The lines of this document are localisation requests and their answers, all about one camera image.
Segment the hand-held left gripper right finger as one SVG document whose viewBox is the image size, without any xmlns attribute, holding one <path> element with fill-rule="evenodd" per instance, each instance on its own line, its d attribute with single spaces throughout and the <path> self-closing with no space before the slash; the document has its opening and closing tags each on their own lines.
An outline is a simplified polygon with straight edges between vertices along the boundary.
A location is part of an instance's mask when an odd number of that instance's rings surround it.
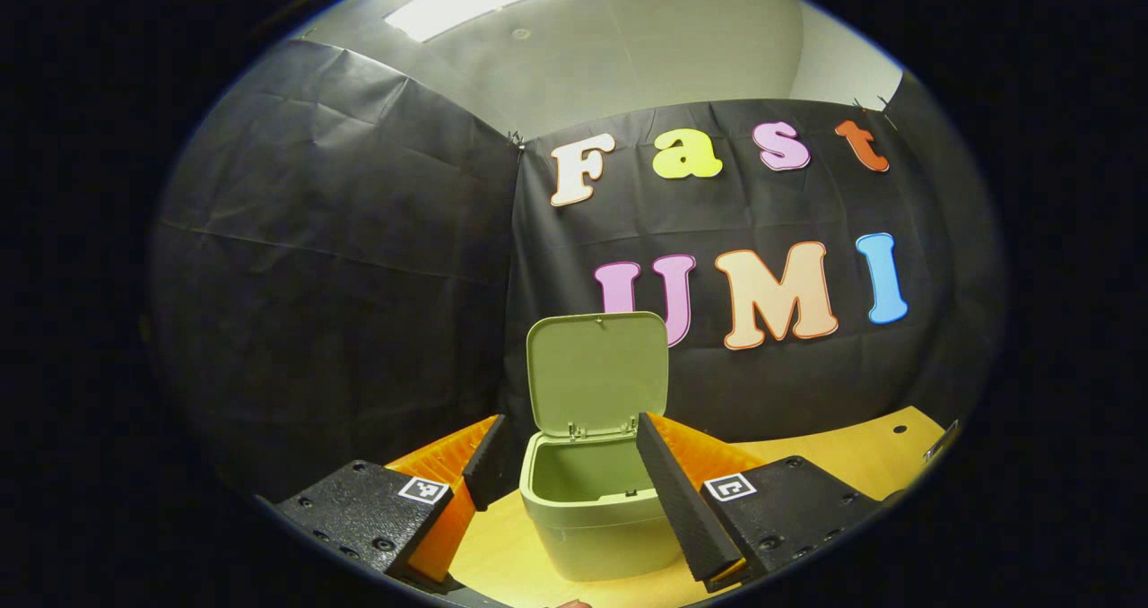
<svg viewBox="0 0 1148 608">
<path fill-rule="evenodd" d="M 712 593 L 812 558 L 884 509 L 806 457 L 767 462 L 657 413 L 639 414 L 636 444 L 689 571 Z"/>
</svg>

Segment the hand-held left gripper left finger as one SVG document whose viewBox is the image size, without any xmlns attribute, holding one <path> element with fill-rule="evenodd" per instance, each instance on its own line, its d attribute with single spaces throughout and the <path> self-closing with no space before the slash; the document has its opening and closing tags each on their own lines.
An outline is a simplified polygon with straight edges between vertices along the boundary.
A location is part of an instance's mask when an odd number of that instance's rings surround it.
<svg viewBox="0 0 1148 608">
<path fill-rule="evenodd" d="M 474 515 L 509 493 L 512 444 L 499 413 L 386 465 L 354 458 L 269 515 L 360 578 L 408 595 L 467 595 L 448 567 Z"/>
</svg>

